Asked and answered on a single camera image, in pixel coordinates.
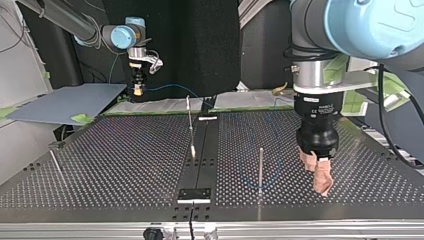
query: vertical metal rod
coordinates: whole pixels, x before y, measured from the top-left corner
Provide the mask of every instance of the vertical metal rod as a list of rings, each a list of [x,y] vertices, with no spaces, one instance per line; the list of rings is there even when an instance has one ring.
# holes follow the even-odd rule
[[[262,195],[262,181],[263,181],[263,167],[264,167],[264,149],[259,149],[259,195]]]
[[[189,122],[189,130],[190,130],[190,137],[191,137],[190,149],[191,149],[191,156],[194,159],[196,157],[196,148],[194,147],[193,122],[191,120],[190,96],[188,96],[188,95],[187,95],[187,98],[186,98],[186,103],[187,103],[188,122]]]
[[[54,165],[56,166],[57,170],[58,170],[60,173],[62,173],[62,169],[60,168],[59,161],[57,161],[57,158],[56,158],[56,155],[55,155],[55,153],[54,153],[53,149],[50,149],[50,150],[49,150],[49,152],[50,152],[50,155],[52,156],[52,159],[53,159]]]

